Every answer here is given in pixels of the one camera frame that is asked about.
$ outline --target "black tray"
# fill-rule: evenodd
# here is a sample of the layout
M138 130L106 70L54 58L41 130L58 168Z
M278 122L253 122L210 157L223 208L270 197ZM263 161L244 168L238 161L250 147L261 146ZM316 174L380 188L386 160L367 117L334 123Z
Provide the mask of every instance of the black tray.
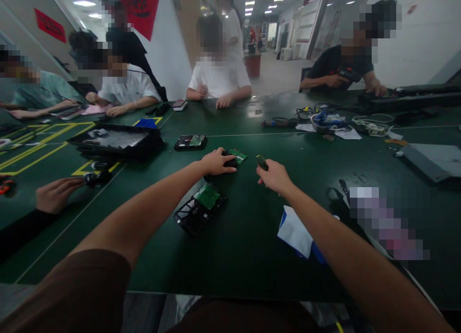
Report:
M85 143L86 140L96 139L97 137L91 137L90 132L93 130L105 129L109 132L109 137L115 143L114 146L112 145L100 145L94 143ZM140 140L136 142L133 146L126 145L123 147L118 147L117 142L121 142L124 140L123 138L118 138L114 136L114 133L120 132L121 134L129 133L134 136L142 137ZM77 147L79 151L83 150L92 150L92 151L99 151L102 154L119 154L119 155L132 155L137 153L140 150L145 151L146 149L150 149L153 147L158 147L159 144L163 144L163 140L161 138L160 130L152 129L152 128L141 128L141 127L132 127L132 126L123 126L123 125L115 125L115 124L104 124L100 123L91 128L90 130L76 135L69 140L68 143Z

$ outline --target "screwdriver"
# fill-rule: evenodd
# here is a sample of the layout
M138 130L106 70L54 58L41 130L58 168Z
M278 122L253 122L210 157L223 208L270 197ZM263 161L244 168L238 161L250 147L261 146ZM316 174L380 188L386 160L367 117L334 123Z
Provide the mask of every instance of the screwdriver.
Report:
M258 161L258 165L264 170L264 171L268 171L269 170L269 167L267 166L266 164L266 160L264 159L264 157L262 155L257 155L256 156L256 160Z

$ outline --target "brown sleeve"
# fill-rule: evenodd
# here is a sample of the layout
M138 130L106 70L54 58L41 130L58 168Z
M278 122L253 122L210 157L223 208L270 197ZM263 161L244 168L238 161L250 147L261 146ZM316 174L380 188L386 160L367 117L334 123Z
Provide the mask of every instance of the brown sleeve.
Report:
M0 332L119 332L131 269L121 255L85 250L62 260Z

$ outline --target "hand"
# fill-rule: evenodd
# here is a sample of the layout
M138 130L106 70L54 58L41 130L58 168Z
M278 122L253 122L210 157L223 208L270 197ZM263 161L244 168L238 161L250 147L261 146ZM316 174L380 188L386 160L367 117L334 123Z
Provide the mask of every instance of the hand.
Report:
M220 108L227 108L232 103L232 98L230 95L223 95L216 102L216 110Z
M234 155L227 155L223 156L222 151L224 148L220 147L217 150L214 150L211 153L205 155L200 163L203 166L205 175L220 175L223 173L231 173L236 172L237 169L234 167L224 167L224 163L228 162L229 160L233 160L236 158Z
M260 166L256 168L256 173L260 176L258 184L264 183L266 187L283 196L290 187L294 186L285 166L270 159L266 160L266 164L269 167L268 171L263 170Z
M46 213L58 214L67 204L70 195L84 184L83 177L63 178L38 188L36 208Z
M348 79L338 74L325 76L325 81L328 86L333 88L339 87L343 82L350 82Z
M367 93L375 92L376 96L385 96L388 93L387 87L383 86L378 79L373 79L365 89Z
M26 111L26 110L14 110L9 111L17 119L34 119L42 116L40 111Z
M205 99L208 96L208 86L200 84L198 87L198 92L200 93L200 99Z
M122 105L107 109L106 114L111 117L117 117L126 114L129 111L128 106Z

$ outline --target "red sign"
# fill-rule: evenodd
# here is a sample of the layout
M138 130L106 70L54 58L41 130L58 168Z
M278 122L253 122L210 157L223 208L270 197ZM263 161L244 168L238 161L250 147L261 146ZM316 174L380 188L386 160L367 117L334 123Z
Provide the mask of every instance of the red sign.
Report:
M37 18L37 25L42 31L48 33L50 36L55 37L63 43L67 42L64 27L51 19L48 15L42 13L40 10L35 9L35 16Z
M128 22L150 41L159 0L121 0L127 9Z

